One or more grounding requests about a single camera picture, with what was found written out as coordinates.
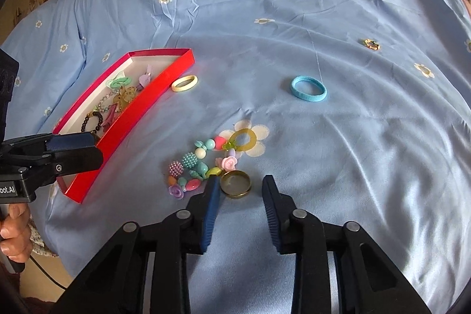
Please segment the person's left hand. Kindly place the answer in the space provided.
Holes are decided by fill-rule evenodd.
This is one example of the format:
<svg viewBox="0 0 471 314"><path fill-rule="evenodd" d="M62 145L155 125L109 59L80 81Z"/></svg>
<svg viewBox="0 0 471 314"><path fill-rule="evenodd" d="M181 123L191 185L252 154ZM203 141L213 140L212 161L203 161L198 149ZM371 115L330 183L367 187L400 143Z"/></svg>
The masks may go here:
<svg viewBox="0 0 471 314"><path fill-rule="evenodd" d="M1 221L1 251L10 261L25 263L29 259L33 248L29 218L29 206L17 203L8 206L8 214Z"/></svg>

